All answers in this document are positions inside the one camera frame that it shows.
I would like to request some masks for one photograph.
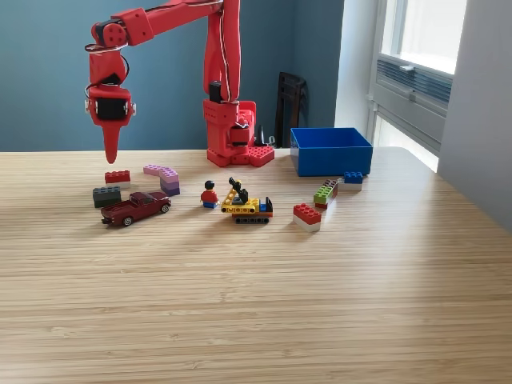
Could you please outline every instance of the pickup truck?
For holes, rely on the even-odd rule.
[[[134,192],[130,200],[102,208],[103,224],[130,226],[134,221],[157,212],[169,212],[170,199],[163,192]]]

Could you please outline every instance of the blue storage bin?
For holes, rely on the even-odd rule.
[[[292,128],[291,159],[299,176],[369,174],[372,145],[355,128]]]

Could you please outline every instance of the robotic arm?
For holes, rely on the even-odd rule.
[[[95,125],[103,128],[106,159],[117,156],[121,127],[135,115],[131,94],[121,88],[130,68],[121,49],[151,40],[155,35],[208,16],[203,103],[208,129],[208,159],[218,166],[252,164],[262,166],[274,158],[271,147],[254,147],[256,105],[239,102],[240,89],[240,0],[171,0],[144,10],[115,14],[92,28],[95,44],[90,54],[90,84],[86,88],[86,110]]]

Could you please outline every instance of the toy wheel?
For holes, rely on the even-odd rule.
[[[134,222],[134,218],[131,218],[131,217],[124,218],[124,219],[122,220],[122,224],[123,224],[124,226],[131,226],[133,222]]]

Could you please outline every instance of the teal wall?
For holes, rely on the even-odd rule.
[[[1,151],[100,150],[101,129],[83,111],[90,27],[120,10],[163,0],[16,0],[0,12]],[[332,126],[338,77],[342,0],[242,0],[241,99],[258,104],[258,123],[274,132],[278,74],[310,87],[311,126]],[[138,114],[119,148],[206,148],[202,64],[206,20],[123,50],[124,85]]]
[[[343,4],[343,0],[295,2],[292,71],[307,81],[309,110],[301,119],[304,126],[334,126]]]

